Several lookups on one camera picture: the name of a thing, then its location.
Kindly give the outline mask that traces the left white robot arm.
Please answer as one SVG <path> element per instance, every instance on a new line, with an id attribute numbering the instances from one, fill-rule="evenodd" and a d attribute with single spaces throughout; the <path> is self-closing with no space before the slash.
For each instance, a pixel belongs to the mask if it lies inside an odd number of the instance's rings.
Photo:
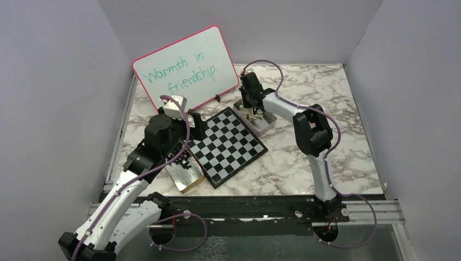
<path id="1" fill-rule="evenodd" d="M 171 201 L 158 192 L 143 200 L 133 214 L 125 213 L 137 197 L 192 140 L 203 140 L 207 124 L 196 112 L 161 113 L 150 118 L 144 138 L 132 151 L 113 188 L 95 212 L 58 244 L 68 260 L 115 260 L 121 249 L 153 223 L 174 219 Z"/>

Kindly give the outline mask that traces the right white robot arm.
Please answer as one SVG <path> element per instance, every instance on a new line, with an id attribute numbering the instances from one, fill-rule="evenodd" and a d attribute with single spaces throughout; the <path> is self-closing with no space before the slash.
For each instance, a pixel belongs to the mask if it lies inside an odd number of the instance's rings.
<path id="1" fill-rule="evenodd" d="M 315 196 L 314 215 L 320 221 L 343 219 L 345 205 L 333 189 L 331 166 L 325 158 L 332 147 L 333 131 L 323 108 L 306 106 L 282 98 L 271 88 L 264 89 L 254 72 L 242 73 L 239 88 L 245 108 L 252 114 L 268 111 L 292 123 L 297 147 L 307 155 L 312 170 Z"/>

